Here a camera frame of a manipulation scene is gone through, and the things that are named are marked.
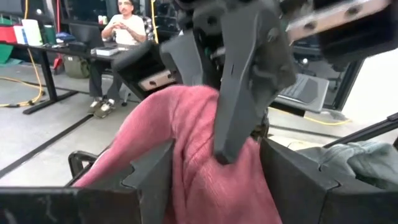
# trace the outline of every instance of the white t-shirt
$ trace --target white t-shirt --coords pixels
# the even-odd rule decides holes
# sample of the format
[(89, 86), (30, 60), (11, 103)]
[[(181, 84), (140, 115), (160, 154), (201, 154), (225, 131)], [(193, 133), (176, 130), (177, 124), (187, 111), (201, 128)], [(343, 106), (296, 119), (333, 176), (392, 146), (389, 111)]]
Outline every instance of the white t-shirt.
[[(105, 29), (110, 27), (115, 22), (122, 22), (124, 25), (128, 26), (128, 28), (130, 28), (139, 35), (147, 35), (145, 33), (144, 21), (139, 16), (132, 15), (128, 19), (123, 19), (123, 15), (121, 14), (114, 15), (110, 20), (109, 24), (105, 27)], [(113, 32), (116, 33), (116, 43), (118, 44), (126, 44), (126, 45), (139, 44), (139, 42), (136, 39), (134, 39), (127, 30), (114, 29)]]

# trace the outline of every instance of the concrete floor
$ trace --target concrete floor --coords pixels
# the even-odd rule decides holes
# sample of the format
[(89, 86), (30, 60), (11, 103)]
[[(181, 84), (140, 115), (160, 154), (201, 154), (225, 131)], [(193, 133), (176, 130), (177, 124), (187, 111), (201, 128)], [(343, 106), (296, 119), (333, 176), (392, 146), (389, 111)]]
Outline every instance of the concrete floor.
[[(0, 77), (37, 82), (33, 68), (25, 65), (0, 68)], [(54, 76), (54, 80), (60, 88), (88, 91), (88, 80), (71, 79), (66, 75)], [(36, 94), (37, 90), (28, 86), (0, 80), (0, 103), (24, 101)], [(89, 119), (27, 162), (6, 175), (1, 175), (2, 169), (84, 118), (90, 103), (91, 98), (86, 93), (79, 93), (32, 115), (22, 114), (25, 108), (0, 108), (0, 186), (65, 185), (71, 179), (67, 161), (69, 153), (77, 150), (95, 154), (101, 152), (137, 105), (130, 102), (127, 107), (118, 108), (106, 119)], [(307, 113), (306, 117), (329, 123), (337, 122), (327, 113)], [(326, 144), (368, 125), (358, 124), (352, 119), (352, 122), (344, 125), (328, 126), (276, 110), (271, 110), (270, 121), (273, 125), (270, 133), (276, 136), (274, 139), (286, 146), (294, 145), (295, 149), (307, 146), (305, 142), (311, 142), (311, 146)], [(397, 136), (398, 130), (395, 130), (377, 139), (393, 142)]]

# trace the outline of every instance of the pink towel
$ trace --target pink towel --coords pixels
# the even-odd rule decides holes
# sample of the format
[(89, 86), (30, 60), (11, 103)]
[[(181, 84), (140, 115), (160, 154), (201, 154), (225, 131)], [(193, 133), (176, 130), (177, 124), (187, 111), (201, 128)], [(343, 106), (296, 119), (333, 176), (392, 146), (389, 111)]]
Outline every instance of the pink towel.
[(234, 164), (222, 166), (213, 157), (217, 99), (218, 92), (206, 86), (171, 86), (154, 93), (126, 118), (113, 145), (75, 187), (113, 174), (174, 138), (172, 202), (165, 222), (282, 223), (257, 142), (247, 138)]

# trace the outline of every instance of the dark pants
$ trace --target dark pants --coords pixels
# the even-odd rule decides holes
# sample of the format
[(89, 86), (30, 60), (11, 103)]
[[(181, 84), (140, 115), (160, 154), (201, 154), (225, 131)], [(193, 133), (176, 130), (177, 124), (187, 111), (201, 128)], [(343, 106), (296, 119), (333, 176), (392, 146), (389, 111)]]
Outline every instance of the dark pants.
[[(91, 61), (90, 63), (90, 96), (102, 97), (102, 74), (109, 65), (106, 62)], [(113, 75), (113, 82), (109, 88), (106, 96), (108, 99), (112, 99), (115, 102), (120, 100), (120, 88), (122, 87), (122, 80), (118, 75)]]

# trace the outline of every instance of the yellow cable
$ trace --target yellow cable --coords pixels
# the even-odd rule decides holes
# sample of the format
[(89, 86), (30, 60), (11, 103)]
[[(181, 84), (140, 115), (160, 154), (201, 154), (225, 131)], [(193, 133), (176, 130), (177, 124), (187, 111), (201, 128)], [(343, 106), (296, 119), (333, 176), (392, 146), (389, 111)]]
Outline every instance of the yellow cable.
[(150, 0), (150, 11), (152, 14), (152, 26), (154, 28), (154, 35), (155, 35), (155, 43), (158, 44), (159, 40), (157, 38), (157, 29), (156, 29), (156, 23), (155, 23), (155, 6), (154, 6), (155, 0)]
[[(279, 112), (285, 113), (285, 114), (291, 114), (291, 113), (288, 113), (288, 112), (286, 112), (286, 111), (278, 110), (278, 109), (275, 109), (275, 108), (272, 108), (272, 107), (269, 107), (269, 109), (272, 109), (272, 110), (275, 110), (275, 111), (279, 111)], [(324, 121), (319, 121), (319, 120), (317, 120), (317, 119), (309, 118), (309, 117), (306, 117), (306, 116), (304, 116), (304, 119), (307, 119), (307, 120), (309, 120), (309, 121), (312, 121), (312, 122), (315, 122), (315, 123), (318, 123), (318, 124), (327, 125), (327, 126), (338, 126), (338, 125), (342, 125), (342, 124), (346, 124), (346, 123), (351, 122), (351, 120), (348, 119), (348, 120), (346, 120), (346, 121), (340, 121), (340, 122), (335, 122), (335, 123), (328, 123), (328, 122), (324, 122)]]
[[(24, 14), (24, 19), (27, 19), (28, 8), (29, 8), (28, 6), (29, 6), (29, 0), (25, 0), (25, 14)], [(33, 99), (29, 100), (29, 101), (24, 101), (24, 102), (16, 103), (16, 104), (15, 104), (16, 106), (31, 106), (32, 104), (38, 102), (38, 101), (40, 100), (40, 98), (43, 96), (43, 86), (42, 86), (42, 82), (41, 82), (41, 80), (40, 80), (39, 72), (37, 71), (37, 67), (36, 67), (35, 61), (34, 61), (33, 56), (32, 56), (32, 52), (30, 52), (30, 49), (27, 49), (27, 51), (28, 51), (28, 53), (29, 53), (30, 61), (32, 62), (33, 68), (34, 68), (34, 70), (35, 70), (36, 79), (37, 79), (37, 82), (39, 83), (39, 86), (31, 85), (31, 84), (28, 84), (28, 83), (23, 82), (23, 81), (21, 81), (21, 80), (16, 80), (16, 79), (13, 79), (13, 78), (0, 77), (0, 79), (2, 79), (2, 80), (8, 80), (8, 81), (12, 81), (12, 82), (18, 82), (18, 83), (22, 83), (22, 84), (24, 84), (24, 85), (26, 85), (26, 86), (39, 89), (39, 94), (38, 94), (35, 98), (33, 98)], [(10, 106), (12, 106), (12, 104), (10, 104), (10, 103), (8, 103), (8, 104), (0, 104), (0, 107), (10, 107)]]

